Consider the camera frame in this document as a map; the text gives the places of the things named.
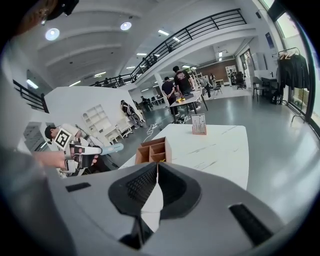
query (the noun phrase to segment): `wooden compartment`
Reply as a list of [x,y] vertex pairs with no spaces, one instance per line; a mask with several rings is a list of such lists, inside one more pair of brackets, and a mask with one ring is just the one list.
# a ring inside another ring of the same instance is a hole
[[160,154],[150,155],[149,159],[150,159],[149,162],[157,162],[157,163],[159,163],[160,161],[166,159],[166,153],[163,152],[163,153],[160,153]]
[[159,143],[150,146],[150,155],[160,154],[166,152],[165,143]]
[[154,144],[164,143],[165,141],[166,141],[166,137],[150,140],[150,141],[141,143],[140,148],[141,147],[146,147],[146,146],[151,146],[151,145],[154,145]]
[[135,155],[135,164],[142,164],[145,162],[149,162],[149,146],[139,147],[136,151]]

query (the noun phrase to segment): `black t-shirt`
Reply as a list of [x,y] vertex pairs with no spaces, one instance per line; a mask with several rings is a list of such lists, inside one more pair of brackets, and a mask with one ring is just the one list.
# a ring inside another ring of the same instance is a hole
[[172,92],[172,88],[174,88],[174,84],[170,81],[165,81],[164,84],[162,85],[162,91],[165,92],[166,95],[169,95]]
[[179,86],[179,89],[182,93],[192,91],[189,78],[190,75],[187,73],[187,71],[178,71],[174,76],[174,83],[176,86]]

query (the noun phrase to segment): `wooden box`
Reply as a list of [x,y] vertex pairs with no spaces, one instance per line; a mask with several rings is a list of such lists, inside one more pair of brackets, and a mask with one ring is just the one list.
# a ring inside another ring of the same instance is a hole
[[136,150],[135,164],[172,162],[171,147],[166,137],[142,143]]

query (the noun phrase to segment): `black railing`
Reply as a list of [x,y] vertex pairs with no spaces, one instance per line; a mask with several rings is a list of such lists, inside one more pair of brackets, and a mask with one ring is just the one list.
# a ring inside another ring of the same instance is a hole
[[26,103],[31,106],[32,108],[42,110],[46,113],[49,113],[48,107],[45,101],[45,95],[42,93],[41,96],[33,93],[32,91],[28,90],[16,80],[13,80],[15,85],[14,89],[16,89],[20,96],[26,100]]
[[101,85],[103,87],[116,88],[123,86],[128,82],[135,82],[152,65],[170,54],[175,49],[183,46],[184,44],[217,30],[247,24],[244,17],[240,13],[240,10],[241,9],[238,8],[210,15],[184,27],[177,33],[169,36],[152,52],[145,56],[142,59],[142,62],[140,62],[140,64],[133,70],[131,74],[121,75],[123,82],[121,82],[121,80],[119,82],[119,76],[116,76],[110,78],[111,81],[113,81],[112,86],[106,84],[105,81],[97,82],[96,84],[92,84],[91,86]]

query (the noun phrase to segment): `marble tabletop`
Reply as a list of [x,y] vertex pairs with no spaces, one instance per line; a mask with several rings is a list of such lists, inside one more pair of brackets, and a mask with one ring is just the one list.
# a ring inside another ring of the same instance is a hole
[[[249,148],[240,125],[207,125],[207,135],[192,134],[191,124],[169,124],[154,139],[166,137],[172,163],[226,178],[247,189]],[[136,155],[120,168],[135,164]]]

